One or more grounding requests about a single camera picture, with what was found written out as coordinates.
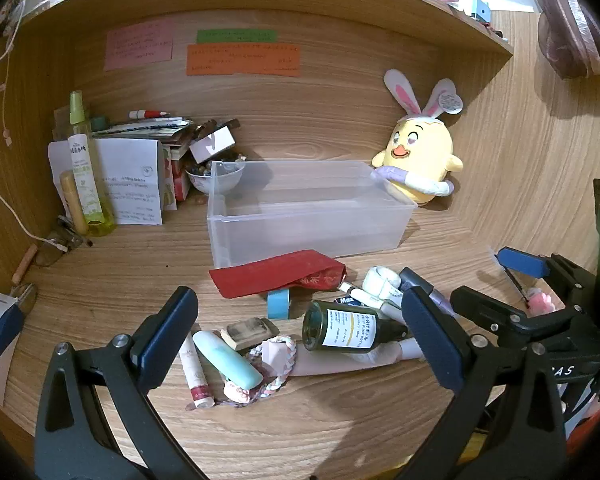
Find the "green sticky note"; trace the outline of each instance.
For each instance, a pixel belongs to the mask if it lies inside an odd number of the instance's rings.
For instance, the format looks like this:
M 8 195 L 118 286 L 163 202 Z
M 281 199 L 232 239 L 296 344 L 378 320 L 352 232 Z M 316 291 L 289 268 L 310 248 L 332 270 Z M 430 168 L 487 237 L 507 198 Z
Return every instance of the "green sticky note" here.
M 266 28 L 208 28 L 199 30 L 196 43 L 275 43 L 278 33 Z

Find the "light blue tape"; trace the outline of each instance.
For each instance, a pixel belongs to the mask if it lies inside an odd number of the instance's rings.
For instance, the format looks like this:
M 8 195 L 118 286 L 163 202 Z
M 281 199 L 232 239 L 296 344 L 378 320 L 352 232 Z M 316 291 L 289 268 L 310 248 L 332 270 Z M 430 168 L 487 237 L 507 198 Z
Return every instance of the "light blue tape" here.
M 267 317 L 289 319 L 289 289 L 272 290 L 267 294 Z

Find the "white bowl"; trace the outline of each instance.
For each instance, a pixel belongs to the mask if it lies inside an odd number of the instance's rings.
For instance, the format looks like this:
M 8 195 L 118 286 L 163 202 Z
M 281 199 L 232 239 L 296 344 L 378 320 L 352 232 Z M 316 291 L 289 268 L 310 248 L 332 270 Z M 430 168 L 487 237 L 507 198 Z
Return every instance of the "white bowl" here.
M 218 175 L 218 188 L 216 189 L 216 192 L 224 194 L 237 186 L 242 177 L 242 170 L 244 170 L 244 165 L 231 173 Z M 207 196 L 211 193 L 211 176 L 196 175 L 189 171 L 187 171 L 187 175 L 189 176 L 189 180 L 193 184 L 193 187 L 198 191 L 201 191 Z

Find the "red marker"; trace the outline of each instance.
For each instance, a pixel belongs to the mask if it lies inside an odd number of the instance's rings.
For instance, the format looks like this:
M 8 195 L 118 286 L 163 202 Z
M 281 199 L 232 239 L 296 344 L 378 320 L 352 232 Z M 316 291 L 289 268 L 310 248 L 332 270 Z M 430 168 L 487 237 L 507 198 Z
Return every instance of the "red marker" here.
M 157 112 L 155 110 L 132 110 L 129 119 L 157 119 L 169 115 L 168 112 Z

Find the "dark green bottle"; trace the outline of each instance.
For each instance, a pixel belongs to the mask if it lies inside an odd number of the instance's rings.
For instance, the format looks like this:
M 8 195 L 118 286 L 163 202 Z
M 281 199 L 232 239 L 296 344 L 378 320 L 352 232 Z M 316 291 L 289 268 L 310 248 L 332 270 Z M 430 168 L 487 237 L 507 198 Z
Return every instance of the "dark green bottle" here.
M 365 353 L 380 343 L 404 339 L 407 331 L 368 306 L 312 301 L 304 314 L 302 341 L 307 350 Z

